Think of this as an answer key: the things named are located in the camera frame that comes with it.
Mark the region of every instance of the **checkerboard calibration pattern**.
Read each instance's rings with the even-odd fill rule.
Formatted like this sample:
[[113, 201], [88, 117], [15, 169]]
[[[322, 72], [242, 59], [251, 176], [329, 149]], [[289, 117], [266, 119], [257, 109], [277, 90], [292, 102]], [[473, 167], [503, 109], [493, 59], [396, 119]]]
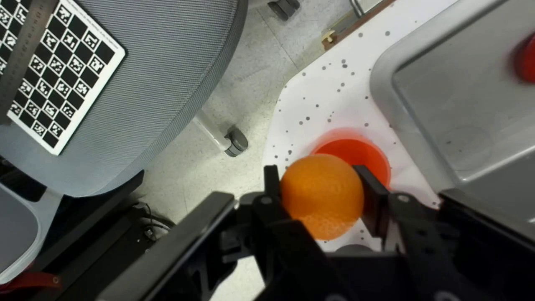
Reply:
[[[5, 0], [0, 8], [10, 12]], [[8, 117], [58, 156], [123, 57], [125, 50], [73, 0], [60, 0]]]
[[0, 0], [0, 79], [33, 0]]

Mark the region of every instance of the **white table surface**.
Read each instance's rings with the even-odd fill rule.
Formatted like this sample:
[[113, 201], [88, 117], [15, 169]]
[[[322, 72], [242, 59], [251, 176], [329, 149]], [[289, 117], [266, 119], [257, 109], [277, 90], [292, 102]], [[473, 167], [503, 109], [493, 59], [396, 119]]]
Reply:
[[[429, 207], [439, 199], [389, 129], [369, 94], [369, 75], [379, 55], [458, 0], [396, 0], [348, 39], [326, 52], [281, 92], [266, 141], [264, 164], [286, 167], [311, 152], [314, 142], [339, 127], [371, 139], [391, 166], [391, 189], [404, 191]], [[319, 243], [324, 251], [346, 244], [366, 244], [379, 251], [361, 221], [334, 241]]]

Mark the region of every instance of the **orange fruit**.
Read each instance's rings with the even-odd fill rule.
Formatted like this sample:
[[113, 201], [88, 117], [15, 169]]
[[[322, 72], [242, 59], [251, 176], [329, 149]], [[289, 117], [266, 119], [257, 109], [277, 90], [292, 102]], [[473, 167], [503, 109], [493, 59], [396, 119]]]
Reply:
[[353, 167], [326, 154], [296, 161], [281, 181], [287, 214], [299, 219], [316, 239], [344, 234], [363, 216], [363, 182]]

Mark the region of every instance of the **small metal screw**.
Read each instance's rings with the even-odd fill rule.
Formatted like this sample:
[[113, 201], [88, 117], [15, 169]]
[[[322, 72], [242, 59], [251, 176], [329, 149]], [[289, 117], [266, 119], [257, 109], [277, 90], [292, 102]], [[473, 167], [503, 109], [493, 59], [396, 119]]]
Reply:
[[449, 291], [438, 291], [433, 299], [434, 301], [461, 301], [458, 296], [455, 296]]
[[399, 194], [399, 196], [398, 196], [398, 201], [399, 201], [399, 202], [409, 202], [411, 199], [409, 199], [408, 196], [404, 196], [404, 194]]
[[348, 299], [341, 294], [329, 294], [324, 301], [348, 301]]

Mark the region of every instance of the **gray tray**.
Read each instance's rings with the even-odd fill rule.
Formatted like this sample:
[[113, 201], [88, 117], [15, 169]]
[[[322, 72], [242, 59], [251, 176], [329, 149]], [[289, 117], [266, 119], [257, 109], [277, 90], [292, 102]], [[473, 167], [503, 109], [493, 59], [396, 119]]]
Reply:
[[535, 2], [458, 2], [389, 49], [371, 92], [436, 191], [535, 239], [535, 85], [515, 50]]

